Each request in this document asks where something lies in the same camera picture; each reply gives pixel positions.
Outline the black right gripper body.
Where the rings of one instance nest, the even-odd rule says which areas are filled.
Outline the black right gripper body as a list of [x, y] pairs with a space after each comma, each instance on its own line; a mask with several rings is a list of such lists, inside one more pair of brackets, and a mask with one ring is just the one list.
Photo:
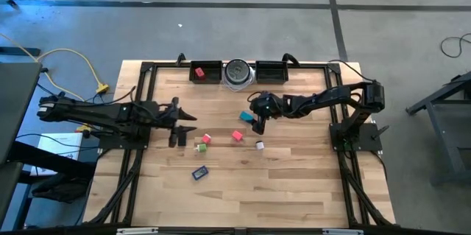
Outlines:
[[277, 119], [283, 115], [283, 100], [271, 92], [260, 92], [249, 101], [249, 109], [259, 119]]

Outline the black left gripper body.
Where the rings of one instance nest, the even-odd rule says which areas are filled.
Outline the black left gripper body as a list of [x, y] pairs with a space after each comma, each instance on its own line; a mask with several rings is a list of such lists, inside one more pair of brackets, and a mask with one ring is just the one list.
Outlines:
[[176, 147], [179, 136], [179, 128], [177, 126], [179, 115], [178, 103], [179, 98], [174, 97], [166, 109], [166, 115], [163, 117], [162, 127], [170, 131], [169, 147]]

